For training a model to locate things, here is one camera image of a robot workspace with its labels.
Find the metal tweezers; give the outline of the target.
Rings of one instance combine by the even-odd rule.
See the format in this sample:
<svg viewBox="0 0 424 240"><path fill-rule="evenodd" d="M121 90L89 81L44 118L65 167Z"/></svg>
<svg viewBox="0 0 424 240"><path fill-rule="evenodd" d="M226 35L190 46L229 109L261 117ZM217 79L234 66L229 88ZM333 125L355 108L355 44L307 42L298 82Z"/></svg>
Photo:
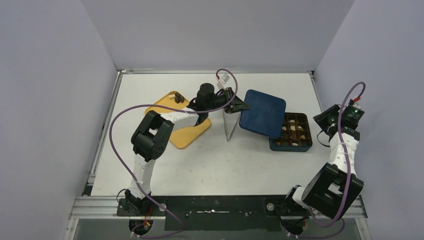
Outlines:
<svg viewBox="0 0 424 240"><path fill-rule="evenodd" d="M233 131L236 128L236 125L238 124L239 118L241 113L226 113L222 112L223 116L223 123L224 123L224 132L225 132L225 139L227 142L230 141L233 135Z"/></svg>

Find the blue box lid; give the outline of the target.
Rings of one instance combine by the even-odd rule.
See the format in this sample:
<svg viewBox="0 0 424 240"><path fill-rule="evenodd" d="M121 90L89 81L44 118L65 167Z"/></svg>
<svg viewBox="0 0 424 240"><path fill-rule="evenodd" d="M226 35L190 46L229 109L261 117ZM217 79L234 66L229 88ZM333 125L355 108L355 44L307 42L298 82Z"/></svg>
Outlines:
<svg viewBox="0 0 424 240"><path fill-rule="evenodd" d="M240 128L271 139L279 138L286 113L286 101L277 96L249 89L244 102L249 105L249 109L243 110L240 114Z"/></svg>

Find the blue chocolate box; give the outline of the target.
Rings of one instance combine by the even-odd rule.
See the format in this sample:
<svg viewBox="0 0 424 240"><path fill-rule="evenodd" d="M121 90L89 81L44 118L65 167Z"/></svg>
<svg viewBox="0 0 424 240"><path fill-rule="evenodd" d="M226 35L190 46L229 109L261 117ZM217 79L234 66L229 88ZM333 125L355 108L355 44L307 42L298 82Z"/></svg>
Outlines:
<svg viewBox="0 0 424 240"><path fill-rule="evenodd" d="M269 148L274 152L305 153L313 146L307 115L299 112L286 112L280 136L268 139Z"/></svg>

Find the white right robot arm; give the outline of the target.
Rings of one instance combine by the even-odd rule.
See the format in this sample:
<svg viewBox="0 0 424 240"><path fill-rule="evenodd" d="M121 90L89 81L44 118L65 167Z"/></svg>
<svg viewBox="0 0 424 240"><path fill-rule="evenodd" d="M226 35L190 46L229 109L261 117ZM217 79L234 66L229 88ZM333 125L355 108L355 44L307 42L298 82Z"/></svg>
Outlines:
<svg viewBox="0 0 424 240"><path fill-rule="evenodd" d="M294 186L283 199L287 215L305 214L315 209L324 216L339 220L364 187L355 171L355 152L360 140L356 130L364 110L350 101L345 108L335 104L313 117L329 137L330 158L307 186Z"/></svg>

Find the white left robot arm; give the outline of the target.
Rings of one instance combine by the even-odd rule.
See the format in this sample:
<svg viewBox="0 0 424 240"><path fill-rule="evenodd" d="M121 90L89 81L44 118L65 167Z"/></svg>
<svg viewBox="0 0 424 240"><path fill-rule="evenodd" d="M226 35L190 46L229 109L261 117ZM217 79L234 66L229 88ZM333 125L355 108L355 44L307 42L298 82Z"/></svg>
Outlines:
<svg viewBox="0 0 424 240"><path fill-rule="evenodd" d="M150 110L146 113L130 140L134 152L134 178L125 191L125 199L137 215L149 210L150 202L146 196L151 194L154 165L165 152L171 134L183 128L199 126L215 109L234 114L248 110L250 106L237 97L231 87L215 92L212 84L203 83L196 97L183 109L168 113Z"/></svg>

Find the yellow tray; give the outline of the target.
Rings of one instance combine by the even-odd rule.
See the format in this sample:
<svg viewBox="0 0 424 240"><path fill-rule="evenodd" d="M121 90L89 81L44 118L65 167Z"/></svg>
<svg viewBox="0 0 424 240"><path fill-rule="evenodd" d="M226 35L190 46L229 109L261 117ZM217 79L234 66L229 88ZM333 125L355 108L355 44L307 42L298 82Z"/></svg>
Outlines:
<svg viewBox="0 0 424 240"><path fill-rule="evenodd" d="M206 132L212 125L209 118L206 118L201 124L196 126L186 126L187 123L193 123L194 119L187 118L187 106L189 100L177 91L171 91L157 102L155 106L148 107L145 113L154 111L166 120L173 122L174 127L170 135L169 142L177 149L184 149L196 140L200 135Z"/></svg>

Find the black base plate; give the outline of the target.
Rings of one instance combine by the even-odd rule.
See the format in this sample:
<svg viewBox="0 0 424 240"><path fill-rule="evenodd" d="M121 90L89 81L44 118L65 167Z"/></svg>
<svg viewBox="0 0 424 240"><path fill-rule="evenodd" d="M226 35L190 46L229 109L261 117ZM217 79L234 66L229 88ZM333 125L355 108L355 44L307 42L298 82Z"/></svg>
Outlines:
<svg viewBox="0 0 424 240"><path fill-rule="evenodd" d="M306 210L290 206L285 195L154 196L136 208L119 199L116 215L128 217L134 226L147 220L163 221L165 231L280 231L281 222L298 225Z"/></svg>

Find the aluminium frame rail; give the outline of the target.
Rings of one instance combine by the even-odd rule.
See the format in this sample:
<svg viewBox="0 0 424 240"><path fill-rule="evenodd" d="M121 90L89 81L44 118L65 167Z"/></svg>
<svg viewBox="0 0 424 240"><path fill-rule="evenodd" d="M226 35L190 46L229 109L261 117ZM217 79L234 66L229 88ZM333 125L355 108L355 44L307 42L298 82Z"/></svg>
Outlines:
<svg viewBox="0 0 424 240"><path fill-rule="evenodd" d="M74 200L69 219L144 219L144 216L118 216L117 211L115 196L78 196Z"/></svg>

